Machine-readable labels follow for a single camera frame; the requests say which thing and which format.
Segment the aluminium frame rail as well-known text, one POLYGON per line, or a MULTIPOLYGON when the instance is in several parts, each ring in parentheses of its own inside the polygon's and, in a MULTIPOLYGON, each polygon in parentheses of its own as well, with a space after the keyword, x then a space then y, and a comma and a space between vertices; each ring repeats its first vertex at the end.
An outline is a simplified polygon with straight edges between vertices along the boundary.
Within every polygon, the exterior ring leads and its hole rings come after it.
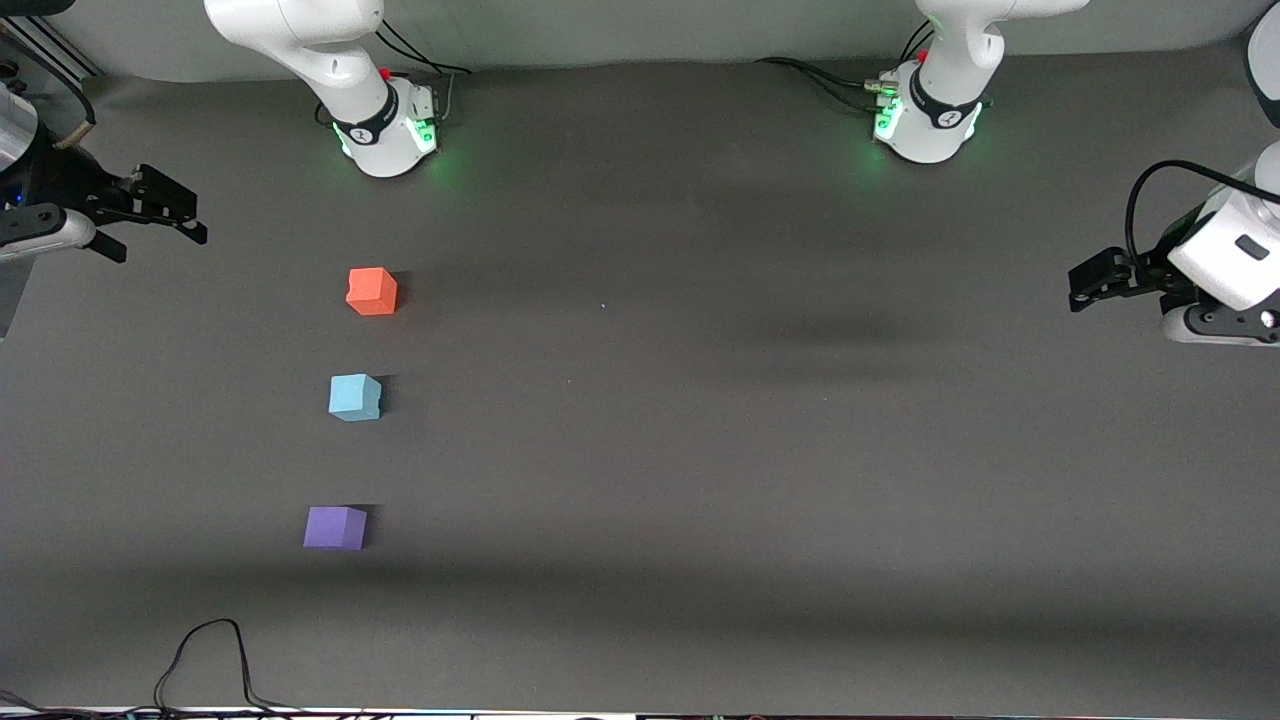
POLYGON ((73 79, 104 77, 104 70, 55 28, 50 15, 0 18, 3 32, 38 54, 60 73, 73 79))

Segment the dark grey table mat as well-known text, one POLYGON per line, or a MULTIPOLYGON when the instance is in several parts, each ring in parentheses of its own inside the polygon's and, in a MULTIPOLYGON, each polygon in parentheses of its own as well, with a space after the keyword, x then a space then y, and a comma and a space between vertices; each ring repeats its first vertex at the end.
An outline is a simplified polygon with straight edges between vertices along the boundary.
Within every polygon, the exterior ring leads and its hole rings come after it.
POLYGON ((1151 163, 1272 141, 1242 65, 1015 56, 938 167, 778 67, 488 70, 392 181, 297 81, 101 83, 209 242, 29 275, 0 687, 141 705, 233 618, 293 706, 1280 717, 1280 350, 1068 309, 1151 163))

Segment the purple foam block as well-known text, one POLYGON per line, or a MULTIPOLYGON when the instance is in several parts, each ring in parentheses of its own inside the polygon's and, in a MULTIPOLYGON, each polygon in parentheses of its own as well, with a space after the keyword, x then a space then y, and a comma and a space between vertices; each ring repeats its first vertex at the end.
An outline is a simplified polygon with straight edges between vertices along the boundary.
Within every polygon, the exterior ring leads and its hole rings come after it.
POLYGON ((302 547, 358 552, 365 548, 369 512, 351 506, 312 506, 307 511, 302 547))

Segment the light blue foam block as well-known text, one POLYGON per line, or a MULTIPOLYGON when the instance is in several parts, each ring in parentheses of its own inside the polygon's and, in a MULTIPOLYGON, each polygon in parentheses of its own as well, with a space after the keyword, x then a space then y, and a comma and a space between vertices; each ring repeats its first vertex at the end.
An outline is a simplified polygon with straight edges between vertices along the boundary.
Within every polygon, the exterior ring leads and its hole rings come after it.
POLYGON ((343 421, 371 421, 381 416, 383 386, 369 374, 333 375, 326 410, 343 421))

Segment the orange foam block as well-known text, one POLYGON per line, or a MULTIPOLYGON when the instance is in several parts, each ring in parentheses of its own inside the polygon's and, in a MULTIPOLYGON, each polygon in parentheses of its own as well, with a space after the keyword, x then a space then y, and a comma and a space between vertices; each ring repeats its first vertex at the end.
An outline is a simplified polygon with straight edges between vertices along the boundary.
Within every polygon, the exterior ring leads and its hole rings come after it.
POLYGON ((384 266, 360 266, 348 272, 346 302, 362 316, 394 314, 398 293, 398 281, 384 266))

